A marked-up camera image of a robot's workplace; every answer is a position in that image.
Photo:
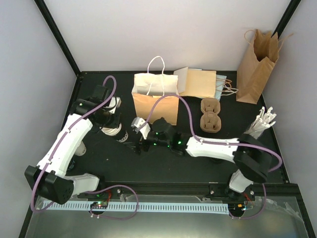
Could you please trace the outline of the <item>orange paper bag white handles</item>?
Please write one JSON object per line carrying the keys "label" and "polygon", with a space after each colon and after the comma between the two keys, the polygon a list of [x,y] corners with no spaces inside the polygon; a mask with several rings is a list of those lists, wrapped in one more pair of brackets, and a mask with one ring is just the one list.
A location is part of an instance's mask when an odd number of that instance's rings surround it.
{"label": "orange paper bag white handles", "polygon": [[168,75],[164,73],[165,62],[161,56],[154,57],[162,61],[162,71],[160,74],[149,72],[137,73],[134,75],[134,86],[131,94],[134,101],[136,116],[149,119],[153,123],[159,118],[164,118],[172,125],[177,124],[179,98],[177,75]]}

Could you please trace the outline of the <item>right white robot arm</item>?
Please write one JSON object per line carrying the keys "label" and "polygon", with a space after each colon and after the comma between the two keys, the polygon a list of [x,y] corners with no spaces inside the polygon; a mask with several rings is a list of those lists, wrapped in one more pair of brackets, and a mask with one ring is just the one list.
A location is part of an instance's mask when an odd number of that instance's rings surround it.
{"label": "right white robot arm", "polygon": [[148,124],[144,119],[136,117],[131,127],[135,132],[141,133],[139,146],[143,151],[148,151],[150,146],[162,146],[180,156],[209,157],[234,163],[238,170],[229,178],[224,192],[219,193],[214,188],[211,189],[215,197],[238,200],[247,187],[267,181],[272,156],[261,150],[262,144],[249,134],[228,140],[195,138],[177,132],[164,118]]}

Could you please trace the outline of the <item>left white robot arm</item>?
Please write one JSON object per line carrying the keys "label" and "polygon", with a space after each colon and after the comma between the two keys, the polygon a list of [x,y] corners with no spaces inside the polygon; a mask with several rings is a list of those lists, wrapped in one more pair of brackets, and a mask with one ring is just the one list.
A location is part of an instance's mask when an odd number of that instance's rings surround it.
{"label": "left white robot arm", "polygon": [[73,156],[86,152],[83,139],[93,128],[118,142],[125,142],[128,133],[120,121],[117,108],[121,99],[114,91],[98,85],[88,99],[78,99],[72,105],[66,124],[45,157],[35,166],[28,166],[25,177],[33,196],[41,196],[58,204],[66,203],[71,196],[90,192],[95,198],[103,197],[106,185],[98,176],[83,174],[67,176]]}

